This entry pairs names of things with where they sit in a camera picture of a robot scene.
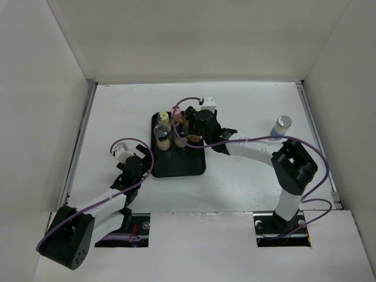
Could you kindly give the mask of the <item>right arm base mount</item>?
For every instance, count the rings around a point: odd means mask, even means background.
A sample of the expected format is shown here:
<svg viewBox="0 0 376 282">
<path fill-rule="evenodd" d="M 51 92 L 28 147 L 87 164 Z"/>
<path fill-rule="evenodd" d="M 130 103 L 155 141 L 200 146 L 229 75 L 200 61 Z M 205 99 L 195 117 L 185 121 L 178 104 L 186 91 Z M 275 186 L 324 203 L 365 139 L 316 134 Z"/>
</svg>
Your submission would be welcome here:
<svg viewBox="0 0 376 282">
<path fill-rule="evenodd" d="M 254 228 L 258 247 L 310 247 L 304 213 L 298 211 L 284 221 L 274 213 L 254 213 Z"/>
</svg>

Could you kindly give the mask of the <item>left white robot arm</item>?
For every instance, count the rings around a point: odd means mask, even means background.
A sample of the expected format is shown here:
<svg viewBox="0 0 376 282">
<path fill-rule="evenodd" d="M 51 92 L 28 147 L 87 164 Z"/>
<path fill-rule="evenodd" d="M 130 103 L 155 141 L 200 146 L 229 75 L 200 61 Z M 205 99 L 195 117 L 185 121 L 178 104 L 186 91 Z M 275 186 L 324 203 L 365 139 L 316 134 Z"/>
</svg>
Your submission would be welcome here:
<svg viewBox="0 0 376 282">
<path fill-rule="evenodd" d="M 120 175 L 103 194 L 77 207 L 60 207 L 36 251 L 70 270 L 77 269 L 96 244 L 143 241 L 132 226 L 129 205 L 142 183 L 150 176 L 154 155 L 144 142 L 136 146 L 141 153 L 130 153 L 124 141 L 112 146 Z"/>
</svg>

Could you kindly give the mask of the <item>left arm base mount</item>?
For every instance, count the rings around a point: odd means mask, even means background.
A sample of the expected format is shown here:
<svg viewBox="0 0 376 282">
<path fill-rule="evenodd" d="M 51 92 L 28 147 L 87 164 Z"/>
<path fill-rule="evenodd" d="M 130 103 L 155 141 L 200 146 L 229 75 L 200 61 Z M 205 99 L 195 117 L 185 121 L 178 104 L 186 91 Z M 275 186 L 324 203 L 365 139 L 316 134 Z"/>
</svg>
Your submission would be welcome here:
<svg viewBox="0 0 376 282">
<path fill-rule="evenodd" d="M 128 207 L 120 211 L 122 224 L 105 234 L 94 244 L 96 248 L 139 248 L 148 247 L 150 233 L 150 213 L 134 213 Z"/>
</svg>

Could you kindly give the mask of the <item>yellow cap spice bottle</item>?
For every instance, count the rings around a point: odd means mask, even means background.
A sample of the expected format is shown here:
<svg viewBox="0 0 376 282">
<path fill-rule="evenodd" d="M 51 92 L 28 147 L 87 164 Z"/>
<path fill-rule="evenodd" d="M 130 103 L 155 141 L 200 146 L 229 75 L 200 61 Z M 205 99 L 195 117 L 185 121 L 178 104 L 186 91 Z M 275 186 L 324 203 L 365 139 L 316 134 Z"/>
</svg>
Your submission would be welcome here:
<svg viewBox="0 0 376 282">
<path fill-rule="evenodd" d="M 165 125 L 167 127 L 167 132 L 170 133 L 172 125 L 170 122 L 170 116 L 167 112 L 159 112 L 157 114 L 157 121 L 159 125 Z"/>
</svg>

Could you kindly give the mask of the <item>small black cap spice bottle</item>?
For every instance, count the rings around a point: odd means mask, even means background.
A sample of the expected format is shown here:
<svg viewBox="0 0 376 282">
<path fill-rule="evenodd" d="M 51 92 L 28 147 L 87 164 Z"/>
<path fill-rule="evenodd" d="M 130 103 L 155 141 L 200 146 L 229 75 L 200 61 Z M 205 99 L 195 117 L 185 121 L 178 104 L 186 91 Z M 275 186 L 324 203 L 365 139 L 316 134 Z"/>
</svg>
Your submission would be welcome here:
<svg viewBox="0 0 376 282">
<path fill-rule="evenodd" d="M 184 119 L 188 120 L 189 119 L 189 114 L 194 110 L 194 107 L 189 106 L 185 111 L 184 111 Z"/>
</svg>

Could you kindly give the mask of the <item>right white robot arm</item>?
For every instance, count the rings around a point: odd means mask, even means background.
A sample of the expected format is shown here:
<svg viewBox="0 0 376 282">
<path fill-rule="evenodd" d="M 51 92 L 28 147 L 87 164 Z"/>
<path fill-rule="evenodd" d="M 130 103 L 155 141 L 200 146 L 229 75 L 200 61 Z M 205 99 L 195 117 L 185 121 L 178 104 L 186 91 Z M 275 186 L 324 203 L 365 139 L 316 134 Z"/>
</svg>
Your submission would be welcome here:
<svg viewBox="0 0 376 282">
<path fill-rule="evenodd" d="M 302 144 L 292 139 L 282 143 L 241 139 L 236 130 L 220 126 L 216 111 L 196 111 L 190 107 L 184 117 L 188 120 L 188 133 L 201 136 L 215 152 L 246 157 L 274 169 L 281 194 L 273 211 L 272 224 L 278 232 L 288 233 L 293 228 L 303 192 L 318 170 L 316 162 Z"/>
</svg>

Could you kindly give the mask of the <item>black cap grinder bottle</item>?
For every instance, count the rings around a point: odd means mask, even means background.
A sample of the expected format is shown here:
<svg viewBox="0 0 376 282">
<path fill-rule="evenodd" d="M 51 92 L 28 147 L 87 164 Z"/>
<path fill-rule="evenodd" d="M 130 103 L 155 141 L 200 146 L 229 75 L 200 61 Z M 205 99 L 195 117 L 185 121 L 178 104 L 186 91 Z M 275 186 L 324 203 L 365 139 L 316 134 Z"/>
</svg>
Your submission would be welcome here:
<svg viewBox="0 0 376 282">
<path fill-rule="evenodd" d="M 174 129 L 175 145 L 179 148 L 186 147 L 187 139 L 188 139 L 187 126 L 183 123 L 175 124 L 175 129 Z"/>
</svg>

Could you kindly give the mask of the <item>red label spice jar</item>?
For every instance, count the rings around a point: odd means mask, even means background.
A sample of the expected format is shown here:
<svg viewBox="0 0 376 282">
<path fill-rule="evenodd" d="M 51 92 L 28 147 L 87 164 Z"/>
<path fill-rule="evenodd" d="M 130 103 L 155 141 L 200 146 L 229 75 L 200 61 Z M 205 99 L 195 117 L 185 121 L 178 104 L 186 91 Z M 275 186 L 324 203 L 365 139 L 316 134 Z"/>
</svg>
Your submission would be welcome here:
<svg viewBox="0 0 376 282">
<path fill-rule="evenodd" d="M 189 140 L 193 143 L 199 143 L 202 141 L 202 137 L 198 135 L 189 135 Z"/>
</svg>

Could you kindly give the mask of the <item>pink cap spice bottle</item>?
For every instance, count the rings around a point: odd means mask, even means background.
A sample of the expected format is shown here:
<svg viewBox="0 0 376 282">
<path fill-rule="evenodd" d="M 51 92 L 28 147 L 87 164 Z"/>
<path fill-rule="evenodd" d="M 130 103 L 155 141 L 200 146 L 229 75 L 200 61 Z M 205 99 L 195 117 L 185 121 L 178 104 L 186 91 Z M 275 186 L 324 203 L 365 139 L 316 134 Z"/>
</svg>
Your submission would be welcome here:
<svg viewBox="0 0 376 282">
<path fill-rule="evenodd" d="M 173 106 L 171 108 L 171 118 L 170 123 L 172 126 L 178 126 L 184 124 L 182 111 L 178 106 Z"/>
</svg>

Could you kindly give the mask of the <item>grey cap pepper grinder bottle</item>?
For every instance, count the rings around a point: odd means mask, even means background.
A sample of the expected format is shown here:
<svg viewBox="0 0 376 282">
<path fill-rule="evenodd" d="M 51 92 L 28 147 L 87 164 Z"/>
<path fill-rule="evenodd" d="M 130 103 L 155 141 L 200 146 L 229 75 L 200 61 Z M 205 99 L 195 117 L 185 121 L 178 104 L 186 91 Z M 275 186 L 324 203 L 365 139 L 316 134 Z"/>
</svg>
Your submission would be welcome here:
<svg viewBox="0 0 376 282">
<path fill-rule="evenodd" d="M 169 128 L 166 125 L 156 125 L 153 129 L 153 134 L 159 150 L 165 152 L 170 149 Z"/>
</svg>

